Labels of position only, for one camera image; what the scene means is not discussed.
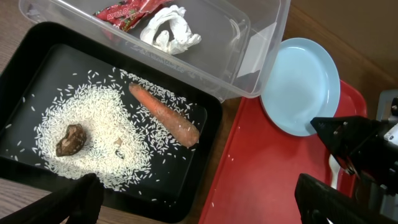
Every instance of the clear plastic container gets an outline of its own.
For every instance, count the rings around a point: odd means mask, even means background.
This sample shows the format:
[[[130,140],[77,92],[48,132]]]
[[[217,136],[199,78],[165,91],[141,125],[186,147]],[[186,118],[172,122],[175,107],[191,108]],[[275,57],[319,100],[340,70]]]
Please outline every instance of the clear plastic container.
[[[185,7],[185,20],[202,41],[182,54],[168,55],[139,40],[151,16],[129,33],[92,16],[119,1],[20,0],[19,7],[33,22],[63,24],[223,101],[261,94],[290,6],[290,0],[174,0],[168,5]]]

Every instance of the dried mushroom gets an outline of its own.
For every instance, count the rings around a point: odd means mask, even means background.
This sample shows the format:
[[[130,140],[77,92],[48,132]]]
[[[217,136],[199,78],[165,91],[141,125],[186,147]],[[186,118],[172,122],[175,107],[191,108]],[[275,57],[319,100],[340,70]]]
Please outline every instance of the dried mushroom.
[[[72,156],[78,153],[85,145],[87,136],[80,124],[71,124],[68,126],[67,134],[57,144],[56,155]]]

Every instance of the table surface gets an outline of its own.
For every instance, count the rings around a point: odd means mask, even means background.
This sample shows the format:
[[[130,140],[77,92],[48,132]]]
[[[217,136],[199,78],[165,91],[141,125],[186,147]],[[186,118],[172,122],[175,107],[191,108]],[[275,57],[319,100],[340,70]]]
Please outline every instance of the table surface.
[[[32,24],[18,10],[16,0],[0,1],[0,71],[4,70],[9,59]],[[305,37],[312,39],[329,51],[335,60],[340,78],[349,83],[364,96],[368,104],[369,117],[376,116],[379,94],[383,90],[398,86],[398,77],[388,74],[372,61],[355,51],[336,35],[316,23],[304,12],[291,6],[286,24],[284,39]],[[197,223],[213,181],[218,163],[238,110],[240,98],[226,100],[223,106],[223,120],[220,133],[214,143],[214,153],[206,169],[205,177],[189,215],[182,223]],[[0,217],[15,212],[26,205],[46,196],[48,192],[29,186],[0,179]],[[98,223],[159,223],[112,208],[103,207]]]

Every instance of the white tissue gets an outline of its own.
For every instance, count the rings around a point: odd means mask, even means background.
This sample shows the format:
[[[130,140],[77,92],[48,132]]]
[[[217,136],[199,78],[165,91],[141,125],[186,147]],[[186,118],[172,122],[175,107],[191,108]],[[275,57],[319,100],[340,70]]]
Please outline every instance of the white tissue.
[[[140,39],[171,55],[188,50],[189,47],[198,44],[201,41],[201,37],[198,34],[192,34],[191,29],[183,18],[185,12],[184,7],[178,8],[176,5],[161,9],[149,21],[148,26],[142,30]],[[169,42],[169,32],[163,30],[154,42],[157,29],[166,21],[170,23],[174,40]]]

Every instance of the carrot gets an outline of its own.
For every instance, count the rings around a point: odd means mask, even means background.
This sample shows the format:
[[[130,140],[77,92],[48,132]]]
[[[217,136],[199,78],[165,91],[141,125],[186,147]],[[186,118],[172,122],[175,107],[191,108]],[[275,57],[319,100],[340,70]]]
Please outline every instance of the carrot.
[[[154,115],[174,138],[186,147],[199,140],[199,130],[183,116],[171,110],[138,84],[130,83],[130,93]]]

